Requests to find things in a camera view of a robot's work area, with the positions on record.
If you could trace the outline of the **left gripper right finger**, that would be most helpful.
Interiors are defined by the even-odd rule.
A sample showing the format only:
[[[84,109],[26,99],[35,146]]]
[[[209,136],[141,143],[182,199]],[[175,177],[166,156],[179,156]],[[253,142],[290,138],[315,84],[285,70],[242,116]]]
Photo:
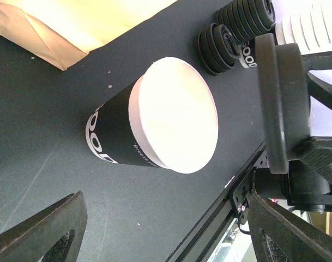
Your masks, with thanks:
[[[332,261],[332,237],[253,189],[248,223],[257,261]]]

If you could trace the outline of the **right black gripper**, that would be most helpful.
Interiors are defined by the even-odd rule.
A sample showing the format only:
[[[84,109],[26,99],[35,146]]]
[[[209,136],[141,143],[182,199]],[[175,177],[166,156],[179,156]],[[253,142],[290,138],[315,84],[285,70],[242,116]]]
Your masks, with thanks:
[[[285,199],[301,211],[332,212],[332,137],[311,136],[293,148],[287,174],[259,168],[253,186],[262,197]]]

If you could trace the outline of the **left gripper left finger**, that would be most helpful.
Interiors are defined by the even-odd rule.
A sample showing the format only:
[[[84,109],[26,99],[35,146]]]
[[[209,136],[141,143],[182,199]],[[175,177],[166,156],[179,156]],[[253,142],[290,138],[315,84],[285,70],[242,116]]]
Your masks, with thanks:
[[[81,191],[0,233],[0,261],[76,261],[87,225]]]

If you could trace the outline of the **orange paper bag white handles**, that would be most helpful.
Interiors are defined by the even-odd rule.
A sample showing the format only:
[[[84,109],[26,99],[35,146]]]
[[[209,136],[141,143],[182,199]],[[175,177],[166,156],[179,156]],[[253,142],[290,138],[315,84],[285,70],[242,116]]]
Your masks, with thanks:
[[[0,35],[60,70],[173,1],[0,1]]]

